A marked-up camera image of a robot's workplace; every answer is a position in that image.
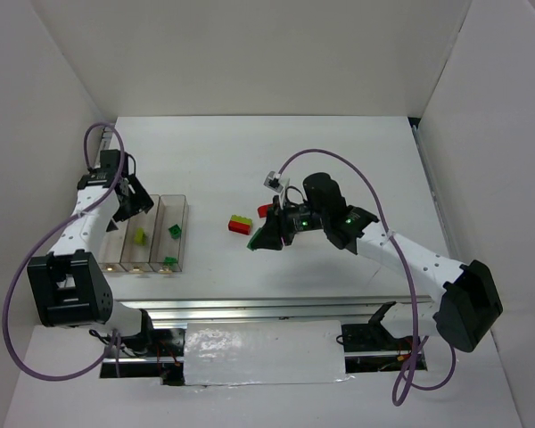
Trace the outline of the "lime lego block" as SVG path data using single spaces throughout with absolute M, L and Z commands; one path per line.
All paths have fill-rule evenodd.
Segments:
M 143 228 L 139 227 L 136 229 L 133 235 L 134 245 L 145 246 L 147 242 L 147 234 Z

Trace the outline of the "green square lego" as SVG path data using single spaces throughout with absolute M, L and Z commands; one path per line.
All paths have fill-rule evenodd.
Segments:
M 181 237 L 182 234 L 182 228 L 179 224 L 174 224 L 173 226 L 170 226 L 168 228 L 169 236 L 173 240 L 177 240 Z

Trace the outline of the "small green lego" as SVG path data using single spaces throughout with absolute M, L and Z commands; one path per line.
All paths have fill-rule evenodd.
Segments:
M 172 269 L 177 264 L 177 258 L 167 256 L 162 262 L 162 266 L 168 269 Z

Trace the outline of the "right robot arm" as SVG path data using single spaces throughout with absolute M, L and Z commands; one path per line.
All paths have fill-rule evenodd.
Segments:
M 280 251 L 299 233 L 321 230 L 337 249 L 373 260 L 411 278 L 427 293 L 419 304 L 418 325 L 423 335 L 438 335 L 453 348 L 472 352 L 503 312 L 490 269 L 479 260 L 469 264 L 446 258 L 387 229 L 373 213 L 349 205 L 339 185 L 326 173 L 307 176 L 305 199 L 287 198 L 289 182 L 275 171 L 264 185 L 276 192 L 266 210 L 264 225 L 252 236 L 252 251 Z

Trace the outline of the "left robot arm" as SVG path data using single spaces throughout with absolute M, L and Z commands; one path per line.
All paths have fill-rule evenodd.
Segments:
M 30 259 L 27 273 L 37 313 L 46 327 L 88 327 L 120 333 L 121 343 L 143 355 L 153 345 L 154 327 L 144 309 L 132 309 L 113 299 L 97 259 L 104 237 L 154 206 L 135 174 L 128 172 L 128 155 L 104 150 L 100 166 L 78 182 L 73 213 L 76 220 L 45 256 Z

